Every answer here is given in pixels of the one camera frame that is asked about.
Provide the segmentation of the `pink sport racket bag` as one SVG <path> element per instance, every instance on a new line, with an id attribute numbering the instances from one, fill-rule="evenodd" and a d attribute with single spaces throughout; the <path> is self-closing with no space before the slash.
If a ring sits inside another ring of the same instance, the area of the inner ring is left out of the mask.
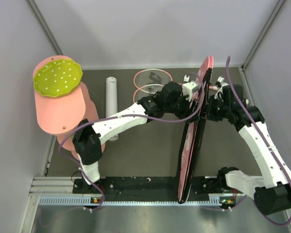
<path id="1" fill-rule="evenodd" d="M 193 95 L 194 101 L 191 104 L 193 110 L 198 109 L 198 112 L 195 115 L 196 117 L 199 117 L 201 111 L 206 106 L 209 93 L 208 87 L 212 75 L 213 64 L 213 56 L 207 56 L 199 68 L 199 71 L 197 74 L 195 74 L 195 81 L 197 81 L 199 84 L 203 84 L 203 87 Z M 193 173 L 200 152 L 205 124 L 205 119 L 198 119 L 197 121 L 193 121 L 191 119 L 185 122 L 184 125 L 179 148 L 178 167 L 176 173 L 176 178 L 178 180 L 177 202 L 179 204 L 184 204 L 189 197 Z"/>

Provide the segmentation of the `white shuttlecock tube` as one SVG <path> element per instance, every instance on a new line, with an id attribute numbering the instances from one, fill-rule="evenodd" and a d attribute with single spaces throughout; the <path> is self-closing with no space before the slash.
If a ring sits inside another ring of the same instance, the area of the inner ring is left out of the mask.
<path id="1" fill-rule="evenodd" d="M 117 79 L 106 79 L 106 117 L 111 117 L 118 112 Z"/>

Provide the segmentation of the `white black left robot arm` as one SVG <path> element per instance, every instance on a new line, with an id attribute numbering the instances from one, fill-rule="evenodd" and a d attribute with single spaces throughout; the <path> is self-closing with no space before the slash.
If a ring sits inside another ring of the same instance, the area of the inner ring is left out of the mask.
<path id="1" fill-rule="evenodd" d="M 73 145 L 80 160 L 80 171 L 84 178 L 83 186 L 89 192 L 100 188 L 98 161 L 102 157 L 102 145 L 132 127 L 152 120 L 161 121 L 166 113 L 177 117 L 175 122 L 187 121 L 196 117 L 193 101 L 197 97 L 200 84 L 190 81 L 183 85 L 176 82 L 165 84 L 160 91 L 141 98 L 132 106 L 108 118 L 80 122 L 74 136 Z"/>

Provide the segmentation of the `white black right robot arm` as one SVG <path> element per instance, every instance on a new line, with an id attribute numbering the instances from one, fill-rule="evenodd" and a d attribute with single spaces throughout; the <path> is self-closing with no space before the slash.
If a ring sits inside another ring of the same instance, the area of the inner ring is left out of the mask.
<path id="1" fill-rule="evenodd" d="M 247 106 L 243 87 L 223 83 L 209 97 L 204 111 L 206 119 L 227 119 L 248 145 L 261 178 L 246 175 L 236 167 L 218 171 L 217 187 L 222 192 L 237 189 L 250 197 L 258 210 L 270 215 L 291 208 L 291 170 L 281 158 L 268 133 L 265 119 L 256 106 Z"/>

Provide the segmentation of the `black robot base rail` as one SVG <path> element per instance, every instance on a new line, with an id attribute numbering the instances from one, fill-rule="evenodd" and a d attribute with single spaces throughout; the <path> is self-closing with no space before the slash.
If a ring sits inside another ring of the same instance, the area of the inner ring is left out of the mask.
<path id="1" fill-rule="evenodd" d="M 106 201 L 175 201 L 176 177 L 106 177 L 96 182 Z M 218 186 L 216 177 L 195 176 L 187 201 L 207 201 L 211 194 L 237 197 L 237 191 Z"/>

